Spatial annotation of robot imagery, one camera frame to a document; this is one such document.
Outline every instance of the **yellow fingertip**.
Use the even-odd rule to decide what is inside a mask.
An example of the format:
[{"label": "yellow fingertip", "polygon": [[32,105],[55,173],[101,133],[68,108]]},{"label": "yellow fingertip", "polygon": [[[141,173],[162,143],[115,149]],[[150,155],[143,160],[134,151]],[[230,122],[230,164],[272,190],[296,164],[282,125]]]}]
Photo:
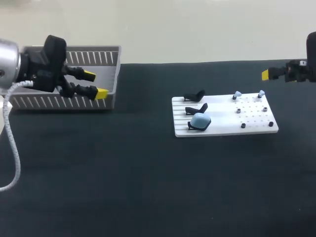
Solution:
[{"label": "yellow fingertip", "polygon": [[97,88],[98,89],[98,93],[95,96],[95,100],[100,100],[100,99],[105,99],[108,96],[108,90],[106,89],[101,89],[101,88]]},{"label": "yellow fingertip", "polygon": [[92,75],[95,75],[95,76],[96,76],[95,73],[89,72],[89,71],[87,71],[87,70],[84,70],[84,73],[88,73],[88,74],[92,74]]},{"label": "yellow fingertip", "polygon": [[269,80],[269,69],[262,72],[262,80]]}]

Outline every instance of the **blue ball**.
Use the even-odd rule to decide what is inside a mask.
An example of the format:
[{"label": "blue ball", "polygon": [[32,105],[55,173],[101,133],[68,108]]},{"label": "blue ball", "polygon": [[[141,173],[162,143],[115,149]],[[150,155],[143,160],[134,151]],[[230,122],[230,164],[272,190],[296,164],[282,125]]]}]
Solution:
[{"label": "blue ball", "polygon": [[203,129],[210,124],[211,117],[207,114],[196,113],[192,120],[191,125],[196,128]]}]

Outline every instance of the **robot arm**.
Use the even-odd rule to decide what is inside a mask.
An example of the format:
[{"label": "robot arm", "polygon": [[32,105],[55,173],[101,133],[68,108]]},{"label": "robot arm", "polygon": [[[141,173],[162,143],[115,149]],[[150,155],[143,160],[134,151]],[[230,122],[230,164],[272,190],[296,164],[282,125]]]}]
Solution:
[{"label": "robot arm", "polygon": [[34,90],[53,92],[72,98],[75,93],[90,100],[104,99],[108,91],[95,86],[68,83],[65,75],[78,80],[94,81],[96,75],[80,67],[69,67],[66,61],[66,42],[62,38],[48,36],[42,51],[19,52],[16,43],[0,40],[0,87],[9,89],[13,83],[32,81]]},{"label": "robot arm", "polygon": [[281,68],[268,68],[262,72],[262,80],[275,80],[285,76],[285,82],[316,82],[316,32],[307,37],[307,61],[291,60]]}]

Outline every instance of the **table surface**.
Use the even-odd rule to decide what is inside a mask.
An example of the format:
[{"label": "table surface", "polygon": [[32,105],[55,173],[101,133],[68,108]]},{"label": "table surface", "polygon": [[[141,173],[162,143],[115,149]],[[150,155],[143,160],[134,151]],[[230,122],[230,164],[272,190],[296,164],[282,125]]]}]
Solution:
[{"label": "table surface", "polygon": [[[0,194],[0,233],[315,236],[316,84],[261,81],[283,64],[122,65],[112,112],[13,111],[22,176]],[[200,89],[264,90],[279,132],[176,138],[171,98]],[[14,174],[5,132],[0,164],[3,186]]]}]

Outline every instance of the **white pegboard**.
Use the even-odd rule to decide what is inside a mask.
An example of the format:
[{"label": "white pegboard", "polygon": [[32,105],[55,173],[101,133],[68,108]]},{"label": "white pegboard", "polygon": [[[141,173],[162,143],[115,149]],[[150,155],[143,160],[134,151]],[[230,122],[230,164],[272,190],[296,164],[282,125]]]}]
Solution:
[{"label": "white pegboard", "polygon": [[[278,126],[273,116],[266,96],[258,98],[258,93],[243,94],[236,100],[233,95],[204,96],[200,102],[184,101],[183,97],[172,98],[172,110],[174,130],[176,137],[202,137],[202,136],[225,136],[246,135],[259,133],[276,133]],[[210,115],[212,123],[206,131],[188,130],[188,122],[192,115],[186,115],[185,107],[200,109],[207,103],[205,114]]]}]

